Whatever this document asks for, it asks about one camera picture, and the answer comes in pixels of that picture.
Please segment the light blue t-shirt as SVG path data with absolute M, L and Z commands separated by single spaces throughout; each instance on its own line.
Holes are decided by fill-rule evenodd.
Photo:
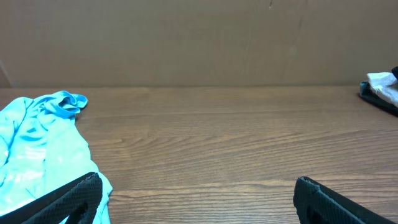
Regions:
M 95 172 L 103 189 L 93 223 L 110 223 L 113 188 L 75 125 L 87 103 L 83 95 L 58 91 L 34 99 L 16 98 L 1 110 L 2 217 Z

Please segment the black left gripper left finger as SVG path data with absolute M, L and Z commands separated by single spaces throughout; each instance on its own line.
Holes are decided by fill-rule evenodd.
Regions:
M 102 199 L 103 184 L 89 172 L 62 187 L 1 217 L 1 223 L 90 224 Z

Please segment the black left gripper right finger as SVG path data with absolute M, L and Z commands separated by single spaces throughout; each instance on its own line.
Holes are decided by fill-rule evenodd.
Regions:
M 295 183 L 293 203 L 301 224 L 395 224 L 306 176 Z

